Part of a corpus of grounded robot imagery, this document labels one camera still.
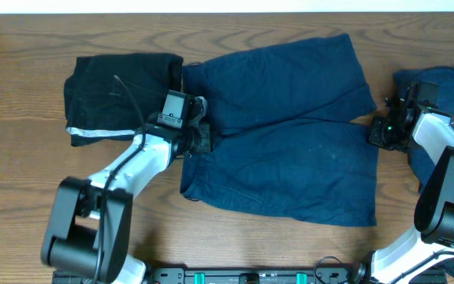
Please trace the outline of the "dark blue shorts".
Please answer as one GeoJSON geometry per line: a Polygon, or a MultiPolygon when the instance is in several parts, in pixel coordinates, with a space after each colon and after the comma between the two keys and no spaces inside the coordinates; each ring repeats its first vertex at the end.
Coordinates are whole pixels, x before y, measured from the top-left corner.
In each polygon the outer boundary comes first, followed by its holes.
{"type": "Polygon", "coordinates": [[[212,149],[184,159],[181,195],[213,207],[374,226],[378,150],[356,119],[376,104],[346,34],[183,68],[207,101],[212,149]]]}

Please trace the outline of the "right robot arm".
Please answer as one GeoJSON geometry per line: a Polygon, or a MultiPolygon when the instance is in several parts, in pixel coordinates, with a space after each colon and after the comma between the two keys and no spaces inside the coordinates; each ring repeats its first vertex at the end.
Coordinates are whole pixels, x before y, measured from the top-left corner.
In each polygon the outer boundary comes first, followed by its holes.
{"type": "Polygon", "coordinates": [[[417,95],[396,97],[389,107],[387,117],[374,119],[369,141],[382,148],[414,143],[434,169],[416,204],[413,226],[367,257],[357,283],[409,283],[454,258],[454,117],[417,95]]]}

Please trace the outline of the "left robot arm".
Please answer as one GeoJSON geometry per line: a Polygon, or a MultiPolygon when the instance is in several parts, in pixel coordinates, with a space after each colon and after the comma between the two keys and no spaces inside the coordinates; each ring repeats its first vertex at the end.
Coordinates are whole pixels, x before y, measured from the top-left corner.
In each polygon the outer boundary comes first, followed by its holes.
{"type": "Polygon", "coordinates": [[[41,260],[89,283],[141,283],[144,262],[128,254],[134,199],[179,155],[211,150],[210,126],[152,125],[109,166],[58,186],[41,260]]]}

